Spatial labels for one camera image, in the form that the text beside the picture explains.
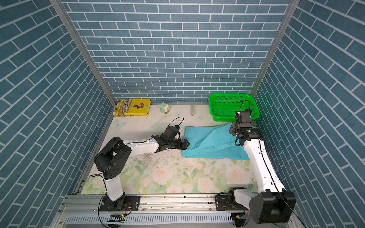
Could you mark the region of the teal long pants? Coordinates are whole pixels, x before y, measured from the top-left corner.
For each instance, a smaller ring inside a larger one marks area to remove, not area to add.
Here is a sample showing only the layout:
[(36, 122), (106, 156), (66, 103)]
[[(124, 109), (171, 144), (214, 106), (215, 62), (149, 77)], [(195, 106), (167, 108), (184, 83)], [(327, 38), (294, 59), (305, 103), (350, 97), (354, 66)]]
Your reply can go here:
[(236, 146), (236, 138), (229, 133), (230, 128), (229, 124), (211, 127), (186, 127), (184, 138), (188, 140), (190, 145), (186, 150), (182, 150), (182, 157), (249, 160), (243, 147)]

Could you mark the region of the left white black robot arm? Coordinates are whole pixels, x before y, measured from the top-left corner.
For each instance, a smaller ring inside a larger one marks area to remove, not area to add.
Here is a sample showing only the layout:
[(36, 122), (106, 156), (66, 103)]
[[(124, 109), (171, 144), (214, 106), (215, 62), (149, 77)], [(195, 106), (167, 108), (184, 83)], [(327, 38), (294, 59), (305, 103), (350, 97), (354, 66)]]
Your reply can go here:
[(124, 198), (124, 190), (117, 179), (130, 156), (172, 149), (187, 150), (189, 145), (187, 139), (180, 137), (178, 125), (168, 126), (161, 135), (153, 135), (144, 140), (122, 140), (118, 136), (112, 138), (94, 158), (98, 176), (103, 178), (108, 200), (114, 203)]

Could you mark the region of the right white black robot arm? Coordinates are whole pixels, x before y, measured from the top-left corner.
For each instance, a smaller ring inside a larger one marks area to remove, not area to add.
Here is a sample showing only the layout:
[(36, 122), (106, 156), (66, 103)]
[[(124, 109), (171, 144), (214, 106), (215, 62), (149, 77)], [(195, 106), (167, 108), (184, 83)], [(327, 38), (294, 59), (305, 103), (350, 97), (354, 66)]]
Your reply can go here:
[(256, 193), (247, 187), (231, 188), (228, 194), (230, 207), (233, 210), (248, 209), (257, 224), (288, 222), (294, 212), (296, 197), (286, 190), (276, 175), (261, 132), (252, 127), (251, 111), (237, 111), (229, 132), (236, 137), (236, 146), (241, 146), (247, 153), (258, 186)]

